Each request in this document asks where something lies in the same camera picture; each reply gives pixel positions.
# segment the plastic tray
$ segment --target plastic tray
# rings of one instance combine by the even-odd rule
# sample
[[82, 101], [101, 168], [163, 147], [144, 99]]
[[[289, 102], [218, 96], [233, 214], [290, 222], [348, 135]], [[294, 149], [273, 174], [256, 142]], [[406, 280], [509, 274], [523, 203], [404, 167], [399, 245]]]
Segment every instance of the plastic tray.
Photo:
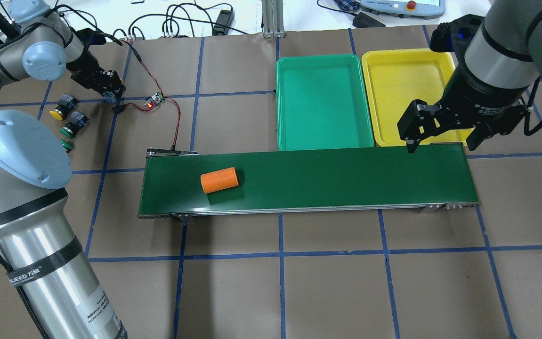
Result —
[[[404, 146], [396, 125], [404, 110], [413, 99], [421, 99], [430, 105], [436, 103], [453, 71], [453, 58], [449, 53], [436, 53], [426, 48], [365, 53], [363, 75], [376, 143]], [[465, 139], [471, 131], [448, 131], [421, 144], [463, 142], [466, 145]]]
[[292, 56], [277, 62], [280, 151], [373, 145], [357, 56]]

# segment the power adapter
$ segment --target power adapter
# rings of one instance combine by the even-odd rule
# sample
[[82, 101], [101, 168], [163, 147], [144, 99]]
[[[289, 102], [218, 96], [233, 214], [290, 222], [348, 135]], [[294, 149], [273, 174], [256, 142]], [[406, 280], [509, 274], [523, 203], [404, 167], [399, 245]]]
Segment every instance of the power adapter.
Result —
[[235, 19], [235, 12], [233, 10], [228, 11], [222, 9], [218, 14], [217, 21], [212, 29], [213, 36], [226, 36], [229, 33], [229, 27], [233, 24]]

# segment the electrical wire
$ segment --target electrical wire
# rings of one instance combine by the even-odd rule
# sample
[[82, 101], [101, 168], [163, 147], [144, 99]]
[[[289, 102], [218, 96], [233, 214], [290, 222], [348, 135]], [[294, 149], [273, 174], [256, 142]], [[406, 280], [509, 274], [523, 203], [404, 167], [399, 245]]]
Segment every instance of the electrical wire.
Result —
[[[0, 254], [0, 263], [3, 268], [5, 268], [5, 271], [7, 273], [13, 272], [13, 267], [2, 257]], [[30, 318], [34, 322], [34, 325], [36, 325], [37, 330], [39, 331], [41, 337], [43, 339], [49, 339], [49, 335], [45, 331], [45, 328], [40, 323], [40, 320], [36, 316], [36, 313], [34, 312], [34, 309], [32, 309], [32, 305], [30, 305], [30, 300], [28, 300], [28, 296], [26, 295], [26, 292], [24, 291], [23, 287], [17, 287], [17, 293], [19, 294], [19, 298], [22, 300], [24, 307], [26, 307], [26, 311], [28, 311], [28, 314], [30, 315]]]
[[135, 39], [137, 39], [137, 34], [135, 34], [135, 30], [139, 30], [139, 32], [141, 33], [141, 36], [143, 37], [143, 40], [146, 40], [146, 35], [143, 34], [143, 31], [141, 30], [141, 28], [137, 26], [133, 26], [133, 37], [135, 37]]
[[[133, 25], [135, 24], [135, 22], [137, 22], [137, 21], [143, 19], [144, 17], [148, 17], [148, 16], [165, 16], [165, 17], [169, 17], [170, 15], [158, 14], [158, 13], [152, 13], [152, 14], [142, 15], [142, 16], [138, 17], [137, 19], [135, 19], [135, 20], [132, 22], [131, 26], [133, 26]], [[202, 22], [202, 23], [204, 23], [204, 24], [210, 24], [210, 23], [211, 23], [211, 21], [196, 20], [196, 19], [187, 19], [187, 18], [184, 18], [184, 17], [178, 17], [178, 16], [173, 17], [173, 19], [178, 19], [178, 20], [188, 20], [188, 21], [193, 21], [193, 22]], [[221, 24], [219, 24], [219, 23], [217, 23], [217, 22], [212, 22], [212, 23], [215, 24], [215, 25], [221, 26], [221, 27], [223, 27], [223, 28], [228, 28], [228, 29], [230, 29], [230, 30], [232, 30], [232, 31], [239, 32], [239, 33], [241, 33], [241, 34], [248, 34], [247, 32], [238, 30], [237, 28], [233, 28], [233, 27], [231, 27], [231, 26], [221, 25]]]
[[11, 15], [9, 15], [9, 13], [7, 12], [7, 10], [5, 9], [5, 6], [3, 6], [2, 0], [0, 0], [0, 5], [1, 5], [1, 8], [3, 9], [3, 12], [5, 13], [5, 15], [8, 16], [8, 20], [12, 20]]
[[176, 11], [178, 7], [182, 8], [182, 6], [194, 6], [195, 8], [197, 8], [197, 9], [203, 11], [204, 13], [206, 13], [206, 16], [208, 17], [208, 21], [210, 22], [210, 32], [214, 31], [214, 24], [213, 24], [213, 21], [212, 21], [212, 17], [210, 17], [210, 13], [208, 13], [208, 11], [203, 9], [202, 7], [200, 7], [200, 6], [196, 5], [196, 4], [190, 4], [189, 2], [183, 2], [182, 4], [179, 4], [176, 8], [174, 8], [172, 10], [171, 15], [170, 15], [171, 19], [174, 17], [174, 11]]
[[60, 14], [62, 14], [62, 16], [64, 16], [63, 14], [64, 14], [64, 13], [68, 13], [68, 12], [72, 12], [72, 13], [75, 13], [75, 14], [78, 14], [78, 13], [84, 13], [84, 14], [90, 16], [90, 17], [93, 19], [93, 21], [95, 22], [95, 27], [98, 26], [98, 25], [97, 25], [97, 19], [95, 18], [95, 16], [92, 15], [91, 13], [89, 13], [89, 12], [87, 12], [87, 11], [83, 11], [83, 10], [81, 10], [81, 9], [67, 9], [66, 11], [59, 11], [58, 13], [60, 13]]
[[126, 32], [122, 29], [122, 28], [116, 28], [116, 30], [114, 30], [114, 32], [112, 33], [112, 36], [116, 36], [116, 32], [121, 32], [123, 35], [124, 35], [124, 38], [126, 40], [129, 40], [129, 37], [126, 35]]
[[222, 5], [227, 5], [227, 6], [229, 6], [229, 8], [231, 8], [231, 11], [233, 11], [233, 6], [232, 6], [231, 4], [228, 4], [227, 2], [221, 2], [220, 4], [216, 4], [216, 5], [214, 5], [214, 6], [206, 7], [206, 8], [204, 8], [204, 9], [212, 9], [212, 8], [214, 8], [214, 7], [218, 7], [218, 6], [222, 6]]
[[166, 19], [166, 21], [164, 21], [162, 23], [162, 33], [163, 34], [167, 34], [168, 36], [171, 36], [170, 32], [167, 31], [167, 30], [164, 30], [164, 28], [166, 27], [166, 23], [170, 21], [170, 26], [171, 26], [171, 31], [172, 31], [172, 23], [175, 23], [177, 24], [177, 33], [176, 34], [173, 34], [172, 36], [178, 36], [181, 32], [181, 26], [178, 25], [178, 22], [175, 20], [175, 19]]
[[319, 3], [319, 0], [316, 0], [316, 5], [321, 7], [321, 8], [324, 8], [324, 9], [329, 9], [330, 11], [346, 13], [346, 14], [349, 14], [349, 15], [352, 15], [352, 16], [356, 16], [355, 13], [352, 13], [352, 12], [349, 12], [349, 11], [343, 11], [342, 9], [334, 9], [334, 8], [329, 8], [329, 7], [323, 6], [322, 4]]
[[528, 96], [528, 103], [526, 103], [526, 113], [524, 114], [524, 135], [529, 137], [536, 132], [542, 129], [542, 120], [532, 129], [530, 128], [531, 124], [531, 107], [534, 105], [534, 99], [536, 96], [536, 91], [538, 90], [538, 84], [541, 82], [541, 78], [537, 78], [533, 84], [533, 89], [531, 90], [530, 95]]
[[172, 142], [172, 149], [174, 150], [176, 148], [176, 146], [177, 146], [178, 126], [181, 123], [181, 108], [178, 106], [178, 103], [176, 102], [175, 99], [172, 99], [169, 96], [165, 96], [164, 98], [169, 99], [172, 102], [172, 104], [174, 105], [174, 107], [177, 108], [177, 128], [174, 129], [174, 141]]
[[[150, 70], [147, 68], [146, 66], [146, 63], [143, 62], [143, 58], [141, 57], [141, 55], [139, 55], [139, 52], [137, 52], [137, 49], [135, 47], [133, 47], [133, 45], [131, 45], [130, 43], [128, 43], [128, 41], [125, 41], [124, 42], [130, 49], [131, 51], [133, 52], [133, 54], [135, 55], [135, 58], [137, 58], [137, 61], [139, 62], [139, 64], [141, 64], [141, 66], [144, 68], [144, 70], [148, 73], [148, 75], [154, 80], [154, 82], [156, 83], [156, 86], [160, 92], [160, 94], [162, 95], [163, 98], [165, 99], [168, 99], [172, 102], [172, 104], [174, 105], [174, 107], [176, 107], [177, 109], [177, 115], [178, 115], [178, 118], [177, 118], [177, 126], [176, 126], [176, 129], [175, 129], [175, 132], [174, 132], [174, 141], [172, 142], [172, 149], [174, 149], [177, 145], [177, 138], [178, 138], [178, 127], [179, 127], [179, 124], [181, 122], [181, 107], [179, 107], [178, 103], [176, 102], [175, 99], [171, 98], [170, 96], [168, 95], [164, 95], [164, 92], [162, 90], [162, 87], [160, 86], [160, 84], [158, 83], [156, 77], [150, 72]], [[126, 103], [124, 105], [118, 105], [116, 107], [118, 107], [116, 109], [116, 112], [120, 113], [122, 112], [124, 109], [126, 109], [126, 107], [134, 107], [142, 112], [150, 112], [152, 110], [155, 110], [157, 109], [157, 107], [159, 107], [161, 105], [158, 104], [158, 105], [155, 105], [153, 107], [149, 107], [149, 108], [143, 108], [135, 103]]]
[[[176, 5], [176, 4], [172, 4], [171, 6], [168, 6], [166, 8], [166, 15], [168, 17], [168, 13], [170, 12], [170, 8], [171, 7], [175, 7], [173, 10], [172, 10], [172, 15], [174, 15], [174, 11], [176, 11], [177, 8], [180, 8], [182, 9], [184, 12], [185, 12], [185, 15], [187, 15], [187, 17], [189, 18], [189, 20], [191, 20], [191, 16], [189, 15], [189, 12], [187, 12], [187, 9], [183, 8], [183, 6], [181, 5]], [[195, 37], [195, 30], [194, 30], [194, 24], [192, 21], [189, 21], [189, 25], [191, 26], [191, 34]], [[169, 34], [172, 33], [172, 24], [170, 25], [170, 32]]]

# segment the black cable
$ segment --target black cable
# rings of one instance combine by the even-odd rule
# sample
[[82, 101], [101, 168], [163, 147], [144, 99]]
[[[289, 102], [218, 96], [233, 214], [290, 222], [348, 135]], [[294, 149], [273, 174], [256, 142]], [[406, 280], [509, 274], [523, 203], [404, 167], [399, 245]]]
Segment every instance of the black cable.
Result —
[[1, 5], [1, 8], [3, 9], [3, 12], [5, 13], [5, 15], [8, 16], [8, 19], [9, 19], [9, 20], [12, 20], [11, 15], [9, 15], [9, 13], [7, 12], [7, 10], [5, 9], [5, 6], [3, 6], [2, 0], [0, 0], [0, 5]]
[[[0, 254], [0, 263], [3, 268], [5, 268], [5, 271], [7, 273], [13, 272], [13, 267], [2, 257]], [[34, 312], [34, 309], [32, 309], [32, 305], [30, 305], [30, 300], [28, 300], [28, 296], [26, 295], [26, 292], [24, 291], [23, 287], [17, 287], [17, 293], [19, 294], [19, 298], [24, 303], [24, 307], [26, 307], [26, 311], [28, 311], [28, 314], [30, 314], [30, 318], [34, 322], [34, 325], [36, 325], [37, 330], [39, 330], [40, 335], [43, 337], [43, 339], [49, 339], [49, 335], [45, 331], [45, 328], [43, 328], [42, 324], [40, 323], [40, 320], [36, 316], [36, 313]]]
[[168, 21], [170, 21], [170, 27], [171, 27], [170, 29], [171, 29], [171, 31], [172, 31], [172, 22], [174, 22], [175, 24], [177, 24], [177, 34], [174, 34], [174, 35], [172, 35], [172, 36], [178, 36], [178, 35], [180, 34], [180, 32], [181, 32], [181, 26], [178, 24], [178, 22], [177, 22], [175, 19], [166, 19], [166, 21], [164, 21], [164, 22], [162, 23], [162, 33], [163, 33], [163, 34], [166, 33], [166, 34], [168, 34], [168, 35], [170, 36], [170, 32], [164, 29], [164, 28], [166, 27], [166, 23], [167, 23]]
[[528, 96], [528, 103], [526, 104], [527, 107], [531, 107], [534, 104], [534, 97], [536, 95], [536, 90], [538, 90], [538, 84], [541, 82], [541, 78], [536, 78], [534, 84], [533, 84], [533, 90], [531, 90], [531, 94]]
[[222, 6], [222, 5], [227, 5], [227, 6], [229, 6], [229, 7], [231, 8], [231, 11], [233, 11], [233, 6], [231, 6], [231, 4], [228, 4], [227, 2], [221, 2], [220, 4], [216, 4], [216, 5], [214, 5], [214, 6], [206, 7], [206, 8], [204, 8], [204, 9], [212, 9], [212, 8], [214, 8], [214, 7], [218, 7], [218, 6]]
[[536, 132], [540, 131], [542, 129], [542, 120], [538, 124], [536, 124], [535, 127], [532, 129], [530, 128], [531, 124], [531, 107], [534, 105], [534, 99], [536, 96], [536, 91], [538, 90], [538, 84], [541, 82], [541, 78], [537, 78], [533, 84], [533, 89], [531, 90], [530, 95], [528, 96], [528, 103], [526, 103], [526, 113], [524, 115], [524, 135], [529, 137]]
[[122, 28], [116, 28], [116, 30], [114, 30], [114, 32], [112, 33], [112, 36], [116, 36], [116, 32], [122, 32], [124, 38], [126, 40], [129, 40], [129, 37], [126, 35], [126, 32]]
[[[185, 12], [185, 15], [187, 15], [187, 17], [191, 20], [191, 16], [189, 15], [189, 12], [187, 11], [187, 9], [185, 9], [183, 6], [181, 5], [171, 5], [171, 6], [168, 6], [166, 8], [166, 15], [168, 16], [168, 13], [170, 12], [170, 8], [171, 7], [175, 7], [173, 10], [172, 10], [172, 15], [170, 16], [170, 19], [172, 19], [172, 16], [174, 15], [174, 11], [176, 11], [177, 8], [180, 8], [182, 9], [184, 12]], [[194, 24], [193, 22], [189, 21], [189, 26], [191, 26], [191, 34], [195, 37], [195, 30], [194, 30]], [[172, 33], [172, 24], [170, 25], [170, 33]]]
[[342, 9], [333, 9], [333, 8], [325, 7], [325, 6], [323, 6], [322, 4], [319, 3], [319, 0], [316, 0], [316, 5], [321, 7], [321, 8], [324, 8], [324, 9], [329, 9], [330, 11], [346, 13], [346, 14], [349, 14], [349, 15], [352, 15], [352, 16], [356, 16], [355, 13], [348, 12], [348, 11], [343, 11]]
[[87, 11], [83, 11], [83, 10], [81, 10], [81, 9], [68, 9], [68, 10], [66, 10], [66, 11], [59, 11], [60, 14], [68, 13], [68, 12], [73, 12], [73, 13], [75, 13], [75, 14], [78, 14], [78, 13], [84, 13], [84, 14], [86, 14], [86, 15], [89, 15], [89, 16], [93, 19], [93, 21], [95, 22], [95, 25], [94, 25], [94, 26], [97, 27], [97, 19], [96, 19], [95, 16], [92, 15], [91, 13], [89, 13], [89, 12], [87, 12]]
[[133, 26], [133, 37], [135, 37], [135, 40], [137, 40], [137, 35], [135, 34], [135, 30], [139, 30], [139, 32], [141, 33], [141, 36], [143, 37], [143, 40], [146, 40], [146, 35], [143, 34], [143, 31], [141, 30], [141, 28], [137, 26]]
[[16, 42], [16, 41], [19, 41], [20, 39], [22, 39], [23, 37], [27, 36], [28, 34], [32, 33], [32, 31], [36, 30], [36, 28], [37, 28], [38, 26], [40, 26], [40, 25], [42, 25], [40, 22], [35, 22], [35, 23], [33, 23], [32, 25], [28, 26], [28, 27], [22, 32], [22, 34], [20, 34], [19, 36], [15, 37], [15, 38], [13, 38], [13, 39], [11, 39], [11, 40], [8, 40], [8, 41], [6, 41], [6, 42], [4, 42], [4, 43], [2, 43], [2, 44], [0, 45], [0, 50], [3, 49], [3, 48], [5, 48], [5, 47], [7, 47], [7, 46], [9, 46], [9, 45], [11, 45], [12, 43], [14, 43], [14, 42]]
[[524, 135], [529, 137], [542, 129], [542, 120], [536, 124], [533, 129], [530, 129], [531, 113], [527, 112], [524, 116]]
[[[133, 23], [131, 24], [131, 26], [132, 26], [135, 22], [137, 22], [138, 20], [141, 20], [141, 19], [143, 19], [144, 17], [148, 17], [148, 16], [165, 16], [165, 17], [169, 17], [170, 15], [168, 16], [168, 15], [165, 15], [165, 14], [158, 14], [158, 13], [152, 13], [152, 14], [142, 15], [142, 16], [138, 17], [137, 19], [135, 19], [135, 20], [133, 21]], [[202, 22], [202, 23], [204, 23], [204, 24], [210, 24], [210, 23], [211, 23], [211, 21], [196, 20], [196, 19], [187, 19], [187, 18], [184, 18], [184, 17], [178, 17], [178, 16], [174, 17], [174, 19], [178, 19], [178, 20], [189, 20], [189, 21], [193, 21], [193, 22]], [[233, 30], [233, 31], [235, 31], [235, 32], [239, 32], [239, 33], [241, 33], [241, 34], [248, 34], [247, 32], [238, 30], [237, 28], [233, 28], [233, 27], [231, 27], [231, 26], [221, 25], [221, 24], [219, 24], [219, 23], [217, 23], [217, 22], [212, 22], [212, 23], [215, 24], [215, 25], [219, 25], [219, 26], [221, 26], [221, 27], [223, 27], [223, 28], [228, 28], [228, 29]]]
[[[208, 21], [210, 21], [210, 34], [212, 34], [212, 32], [214, 32], [214, 25], [213, 25], [213, 22], [212, 22], [212, 17], [210, 17], [210, 14], [208, 13], [208, 11], [205, 10], [204, 8], [202, 8], [202, 7], [198, 6], [198, 5], [196, 5], [196, 4], [190, 4], [189, 2], [183, 2], [182, 4], [179, 4], [179, 5], [177, 6], [177, 8], [178, 8], [179, 6], [187, 6], [187, 5], [189, 5], [189, 6], [195, 6], [195, 8], [197, 8], [197, 9], [203, 11], [204, 13], [206, 13], [206, 16], [208, 17]], [[174, 8], [174, 9], [172, 10], [172, 13], [171, 13], [171, 15], [170, 15], [170, 18], [171, 18], [171, 19], [172, 19], [172, 17], [174, 17], [174, 11], [176, 11], [177, 8]]]
[[81, 14], [81, 11], [78, 11], [77, 9], [73, 9], [72, 7], [68, 6], [68, 5], [64, 5], [64, 4], [61, 4], [60, 6], [55, 6], [53, 7], [53, 11], [57, 11], [58, 9], [60, 8], [67, 8], [69, 9], [70, 11], [74, 12], [76, 15], [78, 15], [79, 17], [81, 17], [81, 19], [83, 19], [86, 23], [88, 23], [89, 25], [93, 26], [95, 28], [96, 31], [101, 31], [99, 29], [99, 27], [97, 26], [97, 24], [93, 24], [91, 21], [89, 21], [87, 18], [84, 17], [84, 15]]

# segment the yellow button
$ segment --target yellow button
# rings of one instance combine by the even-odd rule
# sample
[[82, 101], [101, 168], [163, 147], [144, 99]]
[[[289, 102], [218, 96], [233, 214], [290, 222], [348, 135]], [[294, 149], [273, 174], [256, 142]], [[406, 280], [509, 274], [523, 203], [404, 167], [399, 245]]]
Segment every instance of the yellow button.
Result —
[[50, 110], [49, 114], [51, 114], [51, 116], [53, 116], [53, 118], [56, 118], [57, 120], [64, 120], [64, 116], [62, 116], [62, 113], [58, 110]]

